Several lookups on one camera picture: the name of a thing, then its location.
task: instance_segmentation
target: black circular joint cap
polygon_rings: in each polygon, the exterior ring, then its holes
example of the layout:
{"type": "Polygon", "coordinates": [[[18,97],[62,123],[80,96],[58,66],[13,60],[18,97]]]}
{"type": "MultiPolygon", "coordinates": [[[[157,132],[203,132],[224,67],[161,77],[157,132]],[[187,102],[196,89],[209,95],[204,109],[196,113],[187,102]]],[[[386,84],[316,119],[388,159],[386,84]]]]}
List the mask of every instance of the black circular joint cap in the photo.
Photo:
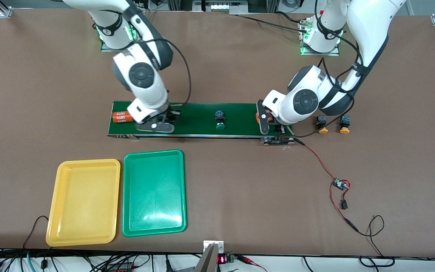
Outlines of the black circular joint cap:
{"type": "Polygon", "coordinates": [[[309,89],[298,91],[293,98],[295,112],[301,115],[310,114],[318,107],[318,97],[316,93],[309,89]]]}
{"type": "Polygon", "coordinates": [[[134,64],[128,71],[130,82],[140,88],[149,88],[154,84],[154,69],[145,63],[134,64]]]}

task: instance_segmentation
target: green tray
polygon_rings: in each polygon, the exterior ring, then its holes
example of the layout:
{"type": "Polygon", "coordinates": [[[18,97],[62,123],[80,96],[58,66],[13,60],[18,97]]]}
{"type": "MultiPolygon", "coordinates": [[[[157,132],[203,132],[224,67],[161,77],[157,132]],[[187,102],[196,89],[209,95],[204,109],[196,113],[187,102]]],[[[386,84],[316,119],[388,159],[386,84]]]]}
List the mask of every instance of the green tray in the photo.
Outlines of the green tray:
{"type": "MultiPolygon", "coordinates": [[[[112,112],[126,111],[129,101],[114,101],[112,112]]],[[[110,116],[107,136],[115,138],[143,137],[179,137],[179,138],[251,138],[275,136],[273,131],[262,135],[256,121],[256,104],[251,103],[187,103],[184,106],[173,106],[181,110],[181,116],[174,122],[176,129],[172,133],[138,131],[135,122],[114,123],[110,116]],[[216,129],[214,113],[224,111],[226,128],[216,129]]]]}
{"type": "Polygon", "coordinates": [[[186,229],[181,150],[130,153],[124,158],[122,232],[136,237],[186,229]]]}

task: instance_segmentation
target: teal cable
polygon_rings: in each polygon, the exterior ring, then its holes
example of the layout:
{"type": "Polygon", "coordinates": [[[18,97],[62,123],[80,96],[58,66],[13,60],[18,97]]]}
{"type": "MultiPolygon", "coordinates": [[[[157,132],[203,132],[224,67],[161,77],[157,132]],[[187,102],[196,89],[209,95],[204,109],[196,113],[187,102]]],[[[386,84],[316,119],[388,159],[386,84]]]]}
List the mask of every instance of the teal cable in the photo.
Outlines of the teal cable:
{"type": "Polygon", "coordinates": [[[31,259],[29,258],[29,251],[26,252],[26,260],[28,260],[29,268],[31,268],[31,271],[36,272],[35,267],[33,267],[33,264],[31,263],[31,259]]]}

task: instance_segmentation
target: brown tabletop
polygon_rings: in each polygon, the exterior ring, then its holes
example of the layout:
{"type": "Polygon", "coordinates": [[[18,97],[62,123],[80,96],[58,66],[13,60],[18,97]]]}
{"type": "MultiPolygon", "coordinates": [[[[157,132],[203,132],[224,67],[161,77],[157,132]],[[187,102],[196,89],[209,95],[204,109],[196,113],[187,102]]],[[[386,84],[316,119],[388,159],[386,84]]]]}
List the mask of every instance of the brown tabletop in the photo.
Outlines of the brown tabletop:
{"type": "MultiPolygon", "coordinates": [[[[256,17],[293,26],[276,14],[256,17]]],[[[153,23],[188,59],[191,102],[255,103],[273,88],[284,92],[301,67],[319,61],[300,55],[295,32],[231,15],[158,12],[153,23]]],[[[21,247],[36,217],[49,214],[61,162],[179,148],[186,161],[184,232],[126,238],[119,217],[114,241],[78,248],[200,252],[203,240],[214,239],[239,253],[376,254],[333,209],[330,177],[300,145],[107,137],[112,101],[133,95],[112,74],[114,53],[99,52],[91,25],[86,12],[67,9],[15,10],[0,20],[0,247],[21,247]]],[[[432,257],[435,26],[429,17],[395,17],[389,35],[356,95],[352,132],[342,135],[333,124],[304,142],[352,182],[346,217],[363,232],[373,215],[384,217],[374,239],[383,254],[432,257]]],[[[334,75],[355,57],[347,45],[341,50],[327,57],[334,75]]],[[[161,75],[171,100],[184,100],[188,82],[178,54],[161,75]]],[[[295,130],[312,131],[313,120],[295,130]]],[[[45,233],[40,222],[28,246],[47,247],[45,233]]]]}

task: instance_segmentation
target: red battery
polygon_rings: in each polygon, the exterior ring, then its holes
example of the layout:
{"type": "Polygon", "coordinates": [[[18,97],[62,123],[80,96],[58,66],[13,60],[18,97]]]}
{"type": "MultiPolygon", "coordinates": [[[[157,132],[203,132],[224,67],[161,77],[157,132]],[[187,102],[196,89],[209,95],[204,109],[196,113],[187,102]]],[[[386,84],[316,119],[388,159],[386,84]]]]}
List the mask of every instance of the red battery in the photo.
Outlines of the red battery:
{"type": "Polygon", "coordinates": [[[114,123],[127,123],[134,122],[132,116],[128,111],[118,111],[112,114],[112,119],[114,119],[114,123]]]}

